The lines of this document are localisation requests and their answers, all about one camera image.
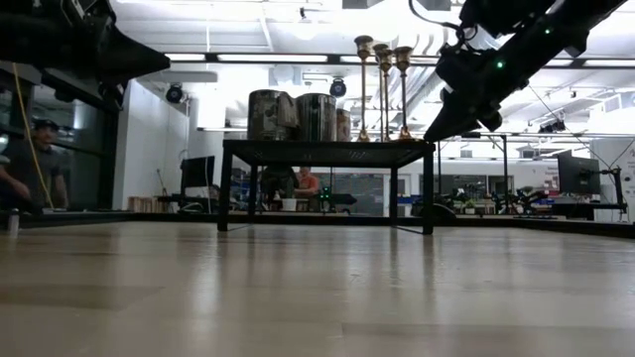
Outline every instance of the wooden floor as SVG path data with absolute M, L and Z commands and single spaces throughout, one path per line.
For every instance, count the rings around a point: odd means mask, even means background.
M 121 223 L 0 238 L 0 356 L 635 356 L 635 243 Z

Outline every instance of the brass candlestick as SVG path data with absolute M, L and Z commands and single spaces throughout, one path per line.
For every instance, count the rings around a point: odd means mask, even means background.
M 393 52 L 392 52 L 392 50 L 388 49 L 388 47 L 386 47 L 386 49 L 384 51 L 382 51 L 381 53 L 377 54 L 377 58 L 379 59 L 379 67 L 384 72 L 384 95 L 383 95 L 383 98 L 385 100 L 384 108 L 386 110 L 386 133 L 385 133 L 385 136 L 384 136 L 383 140 L 385 142 L 389 142 L 390 141 L 390 119 L 389 119 L 390 118 L 390 115 L 389 115 L 390 98 L 388 97 L 388 76 L 389 76 L 390 68 L 393 66 L 393 57 L 392 57 L 392 55 L 393 55 Z
M 399 133 L 399 140 L 413 140 L 408 130 L 408 119 L 406 117 L 406 70 L 410 67 L 410 55 L 413 49 L 408 46 L 403 46 L 395 49 L 395 66 L 401 71 L 401 91 L 402 91 L 402 108 L 403 123 L 401 132 Z
M 361 131 L 357 141 L 369 142 L 370 138 L 366 132 L 366 59 L 370 57 L 373 38 L 370 36 L 359 36 L 355 39 L 357 45 L 357 56 L 361 59 Z
M 377 63 L 379 63 L 379 127 L 380 130 L 380 140 L 383 142 L 384 139 L 384 86 L 388 87 L 388 81 L 384 83 L 382 79 L 382 69 L 381 62 L 382 58 L 386 56 L 386 51 L 390 51 L 388 45 L 377 44 L 373 46 L 373 50 L 375 51 L 375 57 L 377 58 Z

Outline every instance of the computer monitor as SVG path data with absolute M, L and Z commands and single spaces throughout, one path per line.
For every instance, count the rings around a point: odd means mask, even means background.
M 187 159 L 181 162 L 181 190 L 213 184 L 214 157 Z
M 598 160 L 558 155 L 560 193 L 601 194 L 599 175 Z

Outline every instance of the table leg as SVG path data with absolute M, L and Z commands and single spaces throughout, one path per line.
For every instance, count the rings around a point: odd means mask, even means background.
M 233 153 L 229 148 L 223 148 L 222 172 L 220 176 L 220 197 L 218 198 L 218 231 L 227 231 L 229 218 L 229 193 L 231 191 L 231 162 Z
M 398 169 L 390 169 L 390 200 L 388 205 L 388 212 L 390 215 L 390 225 L 397 226 L 397 191 L 399 189 L 399 177 L 397 175 Z
M 249 178 L 249 220 L 253 223 L 253 218 L 256 215 L 256 198 L 258 197 L 258 166 L 251 166 L 251 177 Z
M 433 234 L 435 230 L 435 155 L 424 155 L 424 234 Z

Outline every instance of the bottle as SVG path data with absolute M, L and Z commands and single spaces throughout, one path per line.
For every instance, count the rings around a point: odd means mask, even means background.
M 9 226 L 7 227 L 10 237 L 17 237 L 20 230 L 20 211 L 17 208 L 13 208 L 9 213 Z

